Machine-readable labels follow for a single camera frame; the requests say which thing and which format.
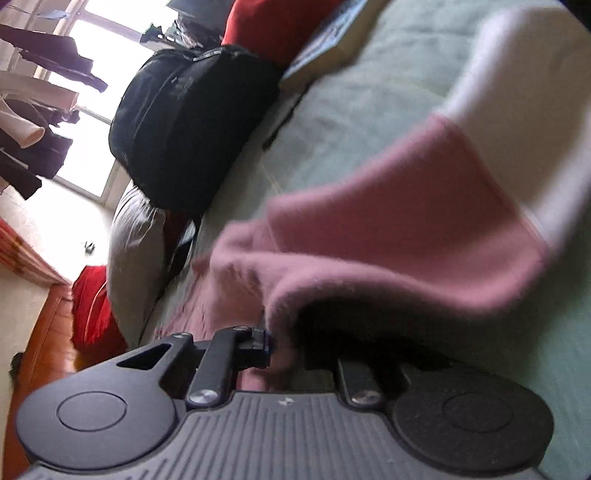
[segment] white pillow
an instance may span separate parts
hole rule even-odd
[[[124,193],[111,225],[107,296],[130,348],[138,346],[165,274],[164,210],[135,186]]]

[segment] metal screw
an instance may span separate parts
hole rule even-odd
[[[207,407],[208,405],[215,403],[219,396],[220,395],[213,390],[199,390],[198,392],[191,393],[189,395],[189,400],[202,407]]]
[[[360,390],[351,401],[361,407],[373,407],[382,401],[382,394],[375,390]]]

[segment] red cushion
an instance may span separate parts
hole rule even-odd
[[[224,45],[240,45],[287,67],[343,0],[236,0]]]
[[[84,267],[72,286],[72,343],[102,362],[125,353],[127,344],[111,312],[106,293],[106,267]]]

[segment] pink cloth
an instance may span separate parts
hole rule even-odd
[[[272,367],[244,389],[272,388],[293,361],[302,307],[329,297],[478,316],[506,307],[543,270],[548,250],[491,179],[467,138],[433,115],[349,180],[276,197],[263,219],[231,223],[163,334],[208,339],[259,324],[278,341]]]

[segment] white garment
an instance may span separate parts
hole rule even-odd
[[[591,34],[563,8],[483,26],[443,113],[553,248],[591,190]]]
[[[22,100],[37,100],[70,112],[76,106],[78,93],[45,80],[0,70],[0,94],[11,94]]]
[[[45,128],[14,113],[2,98],[0,98],[0,128],[21,148],[36,144],[45,134]]]

